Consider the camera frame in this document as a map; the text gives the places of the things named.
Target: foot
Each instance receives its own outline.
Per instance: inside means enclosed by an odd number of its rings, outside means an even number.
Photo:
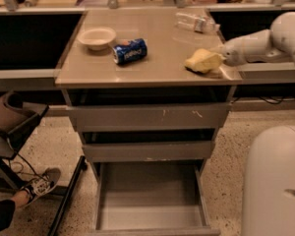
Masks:
[[[26,191],[29,195],[26,206],[55,189],[60,176],[60,169],[48,168],[40,177],[33,178],[25,184],[20,191]]]

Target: can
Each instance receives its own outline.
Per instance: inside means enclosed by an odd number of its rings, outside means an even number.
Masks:
[[[142,38],[134,39],[126,44],[117,44],[113,47],[116,64],[126,64],[143,59],[148,55],[148,48]]]

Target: sponge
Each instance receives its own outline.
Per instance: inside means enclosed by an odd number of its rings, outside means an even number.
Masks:
[[[194,72],[206,74],[210,70],[218,69],[222,62],[223,58],[220,54],[198,49],[191,58],[185,60],[185,67]]]

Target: white bowl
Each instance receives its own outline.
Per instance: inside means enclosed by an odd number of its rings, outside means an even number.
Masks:
[[[103,50],[113,45],[116,31],[111,28],[92,28],[78,36],[79,43],[94,51]]]

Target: concrete floor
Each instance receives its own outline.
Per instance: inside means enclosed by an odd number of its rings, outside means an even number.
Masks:
[[[295,103],[268,105],[234,103],[226,123],[216,139],[216,147],[202,175],[209,221],[219,228],[222,236],[240,235],[243,175],[245,160],[253,139],[263,130],[278,125],[295,125]],[[46,167],[62,169],[60,185],[67,185],[75,164],[82,154],[79,137],[67,117],[45,117],[21,151],[38,172]],[[23,166],[20,176],[29,179],[29,168]],[[21,165],[13,164],[16,171]],[[69,212],[64,216],[59,235],[89,235],[94,211],[96,182],[88,168],[79,180]],[[0,193],[0,200],[11,194]],[[31,206],[17,210],[11,227],[0,235],[47,235],[53,215],[60,202],[40,199]]]

